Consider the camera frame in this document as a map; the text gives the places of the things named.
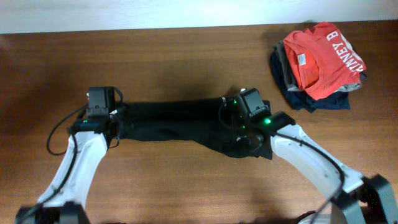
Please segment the black polo shirt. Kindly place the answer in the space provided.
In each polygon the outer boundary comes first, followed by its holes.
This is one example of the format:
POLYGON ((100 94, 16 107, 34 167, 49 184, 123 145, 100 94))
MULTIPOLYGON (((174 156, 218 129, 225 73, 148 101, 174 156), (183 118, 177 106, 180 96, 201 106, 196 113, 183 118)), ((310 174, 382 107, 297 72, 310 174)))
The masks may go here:
POLYGON ((236 143, 237 134, 223 126, 231 121, 222 98, 192 101, 126 103, 120 139, 135 141, 194 141, 233 158, 272 159, 268 142, 262 156, 249 156, 236 143))

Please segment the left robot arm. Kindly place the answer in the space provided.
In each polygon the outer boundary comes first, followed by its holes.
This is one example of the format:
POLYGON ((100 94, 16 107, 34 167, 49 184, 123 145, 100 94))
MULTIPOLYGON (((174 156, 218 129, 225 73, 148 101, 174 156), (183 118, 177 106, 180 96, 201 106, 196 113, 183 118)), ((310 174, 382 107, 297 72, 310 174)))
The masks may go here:
POLYGON ((122 122, 117 113, 123 94, 114 86, 91 87, 88 103, 75 111, 68 130, 68 147, 50 185, 32 207, 21 207, 16 223, 89 223, 86 199, 111 141, 118 140, 122 122))

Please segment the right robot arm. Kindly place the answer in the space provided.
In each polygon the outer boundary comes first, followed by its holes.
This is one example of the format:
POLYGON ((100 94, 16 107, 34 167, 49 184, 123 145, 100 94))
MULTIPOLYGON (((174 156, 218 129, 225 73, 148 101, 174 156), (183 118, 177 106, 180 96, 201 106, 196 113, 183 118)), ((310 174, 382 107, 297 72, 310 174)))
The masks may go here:
POLYGON ((225 127, 249 156, 287 161, 326 198, 301 223, 397 223, 394 190, 383 176, 366 177, 333 157, 285 112, 271 113, 255 88, 222 100, 219 109, 231 115, 225 127))

